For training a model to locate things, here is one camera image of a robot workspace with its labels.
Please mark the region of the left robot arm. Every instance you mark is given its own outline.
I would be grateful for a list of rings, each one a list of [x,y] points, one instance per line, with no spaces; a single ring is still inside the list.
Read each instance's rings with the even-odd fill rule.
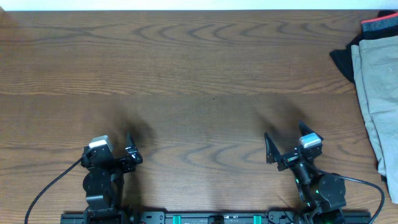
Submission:
[[[93,138],[83,148],[81,166],[88,169],[83,180],[88,204],[83,213],[84,223],[134,223],[134,212],[122,206],[124,174],[134,172],[143,160],[129,133],[125,151],[126,155],[115,158],[107,135]]]

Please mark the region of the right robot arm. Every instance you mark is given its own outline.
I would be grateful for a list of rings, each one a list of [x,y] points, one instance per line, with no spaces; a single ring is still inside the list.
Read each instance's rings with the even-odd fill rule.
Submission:
[[[322,154],[323,138],[303,122],[299,122],[301,137],[292,152],[281,154],[265,133],[266,162],[277,163],[278,171],[289,169],[295,177],[303,208],[294,217],[294,223],[346,223],[342,208],[346,205],[346,187],[343,179],[319,171],[315,158]]]

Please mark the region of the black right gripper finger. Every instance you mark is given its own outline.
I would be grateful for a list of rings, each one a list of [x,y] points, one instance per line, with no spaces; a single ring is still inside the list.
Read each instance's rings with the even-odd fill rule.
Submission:
[[[264,139],[266,144],[266,162],[268,164],[279,162],[280,152],[274,144],[273,140],[267,133],[264,133]]]
[[[314,130],[310,129],[303,121],[299,121],[298,126],[302,136],[315,133],[321,140],[323,140],[323,137],[321,135],[317,134]]]

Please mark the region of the beige khaki shorts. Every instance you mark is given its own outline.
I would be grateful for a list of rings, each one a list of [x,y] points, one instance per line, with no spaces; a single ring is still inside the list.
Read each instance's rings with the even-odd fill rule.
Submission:
[[[351,47],[354,83],[364,124],[397,203],[397,37],[362,40]]]

